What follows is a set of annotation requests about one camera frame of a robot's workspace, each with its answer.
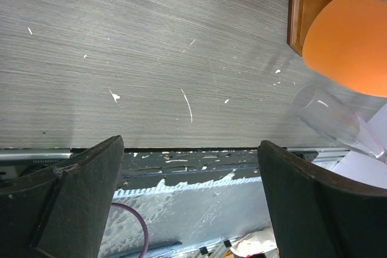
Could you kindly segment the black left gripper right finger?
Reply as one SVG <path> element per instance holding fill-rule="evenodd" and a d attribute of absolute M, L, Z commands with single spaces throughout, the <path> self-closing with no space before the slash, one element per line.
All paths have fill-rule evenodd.
<path fill-rule="evenodd" d="M 386 257 L 386 190 L 303 160 L 270 141 L 259 170 L 280 257 Z"/>

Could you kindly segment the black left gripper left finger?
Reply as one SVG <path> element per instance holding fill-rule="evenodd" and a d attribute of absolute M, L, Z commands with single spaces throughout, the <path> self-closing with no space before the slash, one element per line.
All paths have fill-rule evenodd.
<path fill-rule="evenodd" d="M 121 136 L 1 184 L 1 257 L 97 257 L 123 161 Z"/>

